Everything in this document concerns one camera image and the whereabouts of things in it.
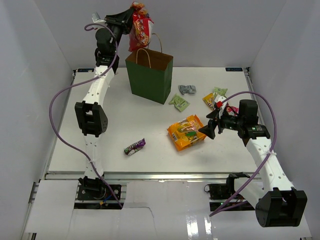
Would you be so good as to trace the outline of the red snack bag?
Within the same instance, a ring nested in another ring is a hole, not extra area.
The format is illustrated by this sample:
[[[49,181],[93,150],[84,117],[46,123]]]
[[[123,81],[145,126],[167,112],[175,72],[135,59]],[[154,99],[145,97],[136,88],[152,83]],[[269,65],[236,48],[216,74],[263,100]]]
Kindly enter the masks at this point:
[[[132,29],[129,33],[129,52],[145,48],[150,43],[154,22],[152,21],[145,5],[133,2]]]

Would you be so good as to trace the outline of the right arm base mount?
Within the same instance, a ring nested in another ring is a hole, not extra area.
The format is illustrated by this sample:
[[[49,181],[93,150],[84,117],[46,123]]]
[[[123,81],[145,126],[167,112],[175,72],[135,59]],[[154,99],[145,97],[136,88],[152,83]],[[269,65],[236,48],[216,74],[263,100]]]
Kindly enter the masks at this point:
[[[209,194],[209,208],[210,211],[215,211],[221,206],[225,200],[227,200],[234,192],[234,180],[239,178],[248,179],[250,176],[246,173],[231,173],[226,179],[226,183],[210,183],[204,186],[203,190],[206,194]],[[238,194],[235,196],[224,208],[228,208],[226,211],[253,211],[254,207],[246,202],[246,199]]]

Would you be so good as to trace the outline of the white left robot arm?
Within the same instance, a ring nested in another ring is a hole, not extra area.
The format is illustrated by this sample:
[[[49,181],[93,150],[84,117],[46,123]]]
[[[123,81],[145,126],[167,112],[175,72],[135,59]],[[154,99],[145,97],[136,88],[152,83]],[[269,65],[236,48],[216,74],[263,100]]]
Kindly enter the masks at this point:
[[[134,11],[134,8],[130,7],[121,13],[106,15],[104,19],[100,19],[95,13],[92,17],[93,24],[85,28],[86,31],[98,28],[95,33],[94,81],[83,100],[75,103],[74,109],[78,126],[84,135],[85,152],[90,158],[84,177],[80,178],[79,182],[96,200],[103,198],[106,193],[106,187],[101,180],[104,170],[100,151],[102,136],[108,127],[103,102],[118,69],[117,47],[122,35],[131,32]]]

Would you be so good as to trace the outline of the grey snack packet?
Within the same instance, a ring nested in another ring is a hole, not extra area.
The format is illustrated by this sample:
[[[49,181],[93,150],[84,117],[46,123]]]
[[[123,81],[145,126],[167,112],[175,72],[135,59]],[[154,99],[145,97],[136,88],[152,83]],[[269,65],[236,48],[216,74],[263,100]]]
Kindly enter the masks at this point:
[[[193,95],[197,92],[197,89],[194,85],[178,85],[178,90],[182,95]]]

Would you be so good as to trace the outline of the pink candy packet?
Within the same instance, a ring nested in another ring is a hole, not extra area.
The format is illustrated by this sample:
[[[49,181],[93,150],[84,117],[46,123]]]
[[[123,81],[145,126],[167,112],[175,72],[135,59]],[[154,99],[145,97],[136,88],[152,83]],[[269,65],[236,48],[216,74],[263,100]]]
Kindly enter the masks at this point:
[[[238,111],[237,111],[237,108],[236,107],[233,107],[233,106],[227,106],[227,112],[233,112],[234,114],[238,114]]]

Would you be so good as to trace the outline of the orange candy bag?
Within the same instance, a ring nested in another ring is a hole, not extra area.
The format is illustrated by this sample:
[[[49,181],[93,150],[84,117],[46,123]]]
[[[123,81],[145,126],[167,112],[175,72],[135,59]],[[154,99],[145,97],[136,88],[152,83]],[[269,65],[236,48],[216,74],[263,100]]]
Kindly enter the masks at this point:
[[[204,127],[197,115],[190,115],[187,118],[176,122],[167,128],[168,134],[178,152],[202,142],[207,136],[199,129]]]

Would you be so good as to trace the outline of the light green snack packet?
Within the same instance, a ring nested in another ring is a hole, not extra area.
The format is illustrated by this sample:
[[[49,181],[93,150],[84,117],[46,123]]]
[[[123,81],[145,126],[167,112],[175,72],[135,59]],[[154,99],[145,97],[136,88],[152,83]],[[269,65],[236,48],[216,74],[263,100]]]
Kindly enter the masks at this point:
[[[174,105],[174,107],[178,109],[180,112],[183,112],[190,105],[188,101],[186,101],[178,94],[175,94],[168,104]]]

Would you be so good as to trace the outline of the purple candy wrapper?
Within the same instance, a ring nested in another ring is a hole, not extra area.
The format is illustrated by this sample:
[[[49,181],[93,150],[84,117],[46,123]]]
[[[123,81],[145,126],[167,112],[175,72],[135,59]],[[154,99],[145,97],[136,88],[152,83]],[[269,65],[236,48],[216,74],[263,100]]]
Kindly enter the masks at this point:
[[[138,151],[140,151],[144,146],[146,145],[146,141],[145,139],[141,139],[133,144],[131,144],[130,146],[128,146],[127,148],[124,149],[124,153],[127,156],[130,156]]]

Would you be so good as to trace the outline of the yellow M&M's bag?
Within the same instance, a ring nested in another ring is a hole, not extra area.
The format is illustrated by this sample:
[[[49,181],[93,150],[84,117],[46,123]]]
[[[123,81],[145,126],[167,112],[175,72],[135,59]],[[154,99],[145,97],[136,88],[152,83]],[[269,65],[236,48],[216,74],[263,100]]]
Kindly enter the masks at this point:
[[[213,111],[215,109],[217,92],[210,93],[202,98],[203,102]]]

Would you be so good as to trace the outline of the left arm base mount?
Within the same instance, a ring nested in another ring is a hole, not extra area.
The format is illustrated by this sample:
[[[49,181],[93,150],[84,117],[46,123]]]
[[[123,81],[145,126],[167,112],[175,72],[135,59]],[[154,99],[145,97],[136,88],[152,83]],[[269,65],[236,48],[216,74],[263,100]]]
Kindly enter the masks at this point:
[[[80,210],[121,210],[122,186],[111,184],[109,189],[99,178],[78,179],[78,189],[75,197],[74,208]]]

